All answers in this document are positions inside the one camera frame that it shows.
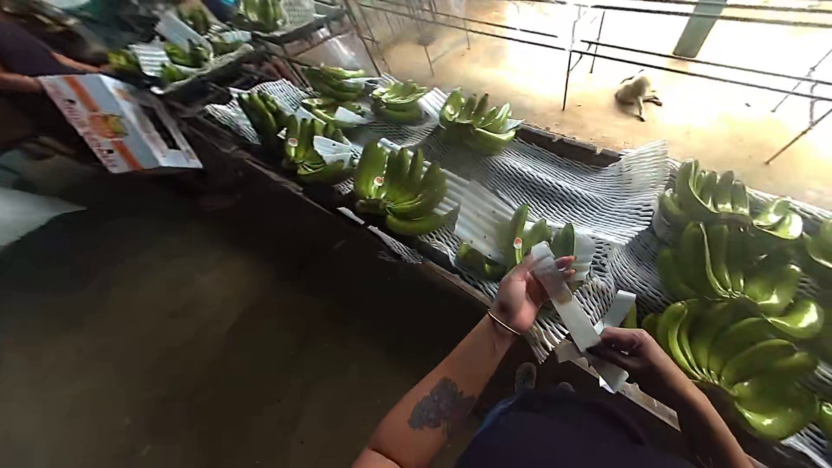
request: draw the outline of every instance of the forearm tattoo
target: forearm tattoo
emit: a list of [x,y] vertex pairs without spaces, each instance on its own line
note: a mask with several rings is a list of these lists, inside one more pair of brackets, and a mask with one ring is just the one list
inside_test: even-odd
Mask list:
[[457,389],[457,384],[442,377],[430,393],[414,406],[408,426],[411,429],[442,427],[451,436],[465,421],[476,400],[473,395],[464,396]]

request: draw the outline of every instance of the bracelet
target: bracelet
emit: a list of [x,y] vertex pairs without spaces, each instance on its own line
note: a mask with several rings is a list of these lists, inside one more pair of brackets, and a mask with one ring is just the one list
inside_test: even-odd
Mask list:
[[488,311],[488,315],[489,315],[491,318],[493,318],[493,319],[494,319],[494,320],[495,320],[498,324],[502,325],[502,326],[503,326],[506,330],[508,330],[508,331],[512,332],[512,333],[513,333],[513,334],[515,334],[515,335],[518,335],[518,336],[520,335],[520,334],[519,334],[519,333],[517,333],[517,332],[516,332],[513,328],[511,328],[510,326],[508,326],[508,325],[504,324],[504,323],[503,323],[503,321],[501,321],[500,319],[498,319],[497,317],[495,317],[495,316],[494,316],[494,314],[493,314],[493,313],[491,313],[491,311]]

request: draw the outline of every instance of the dog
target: dog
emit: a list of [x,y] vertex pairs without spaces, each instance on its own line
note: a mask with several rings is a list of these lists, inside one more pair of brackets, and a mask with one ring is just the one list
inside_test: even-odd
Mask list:
[[642,122],[644,118],[644,103],[652,102],[657,106],[661,105],[661,101],[655,94],[647,94],[648,92],[655,92],[651,89],[650,78],[643,75],[641,70],[637,75],[622,80],[621,86],[616,91],[616,101],[621,104],[631,106],[636,104],[638,106],[638,119]]

